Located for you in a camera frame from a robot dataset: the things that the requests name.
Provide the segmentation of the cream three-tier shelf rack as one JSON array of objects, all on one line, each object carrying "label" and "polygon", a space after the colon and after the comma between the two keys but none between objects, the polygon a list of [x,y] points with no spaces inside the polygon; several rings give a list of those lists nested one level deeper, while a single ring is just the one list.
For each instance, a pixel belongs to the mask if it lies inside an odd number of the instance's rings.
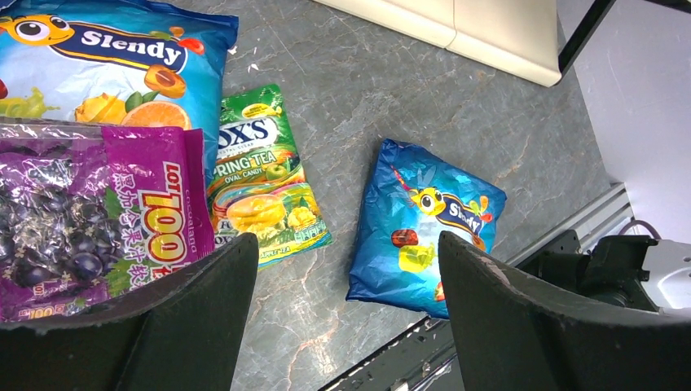
[{"label": "cream three-tier shelf rack", "polygon": [[535,84],[559,83],[610,8],[595,1],[560,46],[557,4],[531,0],[322,0],[322,4]]}]

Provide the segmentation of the purple grape candy bag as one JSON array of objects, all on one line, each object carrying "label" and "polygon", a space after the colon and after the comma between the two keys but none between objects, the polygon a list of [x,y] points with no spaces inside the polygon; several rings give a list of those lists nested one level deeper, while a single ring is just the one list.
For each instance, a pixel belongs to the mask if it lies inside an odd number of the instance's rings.
[{"label": "purple grape candy bag", "polygon": [[209,255],[204,136],[1,122],[1,320],[69,316]]}]

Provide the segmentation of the blue slendy bag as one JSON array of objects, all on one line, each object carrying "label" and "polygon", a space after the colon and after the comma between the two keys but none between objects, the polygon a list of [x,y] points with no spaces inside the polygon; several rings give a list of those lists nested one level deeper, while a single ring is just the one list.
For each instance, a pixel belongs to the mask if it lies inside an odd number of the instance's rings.
[{"label": "blue slendy bag", "polygon": [[490,252],[507,199],[422,146],[385,139],[363,190],[346,300],[446,319],[441,233]]},{"label": "blue slendy bag", "polygon": [[200,129],[211,180],[238,28],[166,2],[4,1],[1,114]]}]

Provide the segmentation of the green Fox's candy bag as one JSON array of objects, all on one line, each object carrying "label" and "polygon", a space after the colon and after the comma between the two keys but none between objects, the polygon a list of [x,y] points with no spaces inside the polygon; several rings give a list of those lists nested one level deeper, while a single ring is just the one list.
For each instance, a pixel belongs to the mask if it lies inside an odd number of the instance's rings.
[{"label": "green Fox's candy bag", "polygon": [[258,266],[328,245],[317,204],[276,84],[222,99],[218,154],[207,191],[214,243],[249,233]]}]

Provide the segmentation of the blue Slendy bag front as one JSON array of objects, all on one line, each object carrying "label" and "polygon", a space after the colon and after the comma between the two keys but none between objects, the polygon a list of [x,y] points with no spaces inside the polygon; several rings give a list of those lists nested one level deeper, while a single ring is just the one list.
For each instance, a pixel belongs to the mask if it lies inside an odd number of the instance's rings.
[{"label": "blue Slendy bag front", "polygon": [[507,199],[422,146],[385,139],[363,190],[346,300],[446,319],[441,233],[490,252]]}]

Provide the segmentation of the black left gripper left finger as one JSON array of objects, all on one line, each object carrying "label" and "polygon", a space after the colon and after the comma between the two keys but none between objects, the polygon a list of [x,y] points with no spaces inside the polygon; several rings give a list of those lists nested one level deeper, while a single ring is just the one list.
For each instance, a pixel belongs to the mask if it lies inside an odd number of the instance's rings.
[{"label": "black left gripper left finger", "polygon": [[242,234],[207,257],[70,316],[1,326],[4,390],[228,390],[257,278]]}]

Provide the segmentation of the blue Slendy bag near basket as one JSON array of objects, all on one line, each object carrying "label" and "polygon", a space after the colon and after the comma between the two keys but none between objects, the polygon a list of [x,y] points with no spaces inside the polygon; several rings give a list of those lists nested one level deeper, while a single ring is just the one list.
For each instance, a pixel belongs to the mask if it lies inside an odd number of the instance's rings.
[{"label": "blue Slendy bag near basket", "polygon": [[238,28],[166,2],[4,1],[1,114],[200,129],[211,180]]}]

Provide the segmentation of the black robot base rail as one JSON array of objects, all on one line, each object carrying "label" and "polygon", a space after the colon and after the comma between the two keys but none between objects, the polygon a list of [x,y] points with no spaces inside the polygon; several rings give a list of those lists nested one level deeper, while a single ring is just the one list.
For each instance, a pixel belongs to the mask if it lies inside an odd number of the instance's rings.
[{"label": "black robot base rail", "polygon": [[463,390],[451,323],[422,319],[321,389]]}]

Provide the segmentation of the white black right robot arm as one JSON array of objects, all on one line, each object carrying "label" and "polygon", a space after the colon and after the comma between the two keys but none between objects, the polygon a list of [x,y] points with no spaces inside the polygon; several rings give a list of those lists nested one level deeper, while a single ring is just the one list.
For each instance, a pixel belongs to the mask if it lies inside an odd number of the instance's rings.
[{"label": "white black right robot arm", "polygon": [[587,252],[564,231],[516,267],[566,291],[624,308],[690,316],[690,246],[609,235]]}]

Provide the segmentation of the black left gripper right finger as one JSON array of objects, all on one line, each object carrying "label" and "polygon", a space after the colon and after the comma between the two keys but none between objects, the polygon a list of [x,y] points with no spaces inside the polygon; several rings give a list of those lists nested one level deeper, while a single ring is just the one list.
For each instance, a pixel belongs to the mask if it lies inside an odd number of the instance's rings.
[{"label": "black left gripper right finger", "polygon": [[568,292],[448,231],[438,260],[467,390],[689,389],[689,319]]}]

